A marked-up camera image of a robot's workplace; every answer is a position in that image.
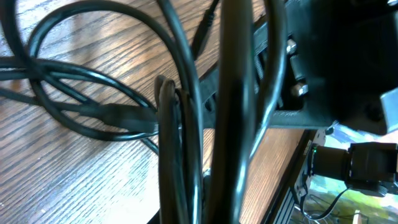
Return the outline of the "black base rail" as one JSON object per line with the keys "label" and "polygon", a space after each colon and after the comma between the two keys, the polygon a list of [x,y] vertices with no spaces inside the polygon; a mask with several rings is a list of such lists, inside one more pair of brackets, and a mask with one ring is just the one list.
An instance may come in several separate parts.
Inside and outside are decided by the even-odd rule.
{"label": "black base rail", "polygon": [[295,206],[308,193],[310,177],[308,157],[315,145],[325,144],[325,130],[305,130],[266,210],[263,224],[285,224],[290,221]]}

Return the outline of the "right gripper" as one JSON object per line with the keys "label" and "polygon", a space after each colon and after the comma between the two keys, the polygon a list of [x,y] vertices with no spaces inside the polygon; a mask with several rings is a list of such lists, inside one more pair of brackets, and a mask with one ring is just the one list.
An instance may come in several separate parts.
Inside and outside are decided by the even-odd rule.
{"label": "right gripper", "polygon": [[206,128],[216,124],[219,74],[246,63],[258,124],[387,134],[380,97],[397,88],[397,4],[267,1],[253,21],[250,1],[224,1],[220,37],[220,60],[200,79]]}

